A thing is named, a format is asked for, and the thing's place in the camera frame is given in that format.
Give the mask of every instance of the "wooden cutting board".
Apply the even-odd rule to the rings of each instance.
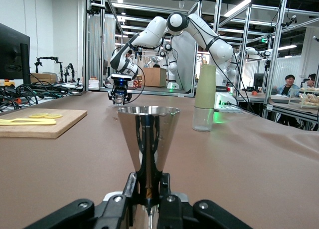
[[[2,119],[28,118],[37,113],[62,114],[55,125],[0,125],[0,137],[58,138],[87,115],[87,111],[25,108],[1,115]]]

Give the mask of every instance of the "screw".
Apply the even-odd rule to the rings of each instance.
[[[207,203],[200,203],[199,207],[202,209],[207,209],[208,208],[208,204]]]
[[[122,197],[120,197],[120,196],[114,198],[114,201],[117,202],[117,203],[118,203],[119,201],[121,201],[121,200],[122,200]]]
[[[89,204],[88,203],[80,203],[79,207],[80,208],[86,208]]]
[[[171,202],[174,202],[175,201],[175,197],[174,196],[172,196],[172,195],[169,195],[168,197],[167,197],[167,200],[171,203]]]

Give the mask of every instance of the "cardboard box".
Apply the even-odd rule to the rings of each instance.
[[[38,82],[39,80],[37,78],[40,81],[49,82],[51,84],[56,82],[56,75],[55,74],[32,73],[32,75],[30,75],[30,79],[31,79],[32,83]]]
[[[137,75],[136,78],[128,82],[130,89],[142,88],[143,76]]]
[[[158,67],[144,67],[145,86],[163,87],[166,86],[166,69]]]

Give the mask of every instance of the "yellow utensil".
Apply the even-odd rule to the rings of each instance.
[[[11,123],[0,122],[0,125],[53,125],[53,124],[56,124],[55,120],[39,121],[39,122],[11,122]]]
[[[53,118],[14,118],[14,119],[2,119],[0,118],[0,123],[10,123],[10,122],[43,122],[43,121],[55,121]]]

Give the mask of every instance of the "black monitor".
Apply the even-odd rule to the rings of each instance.
[[[255,73],[254,74],[254,91],[258,91],[258,87],[263,86],[264,74]]]
[[[0,79],[30,84],[30,37],[0,23]]]

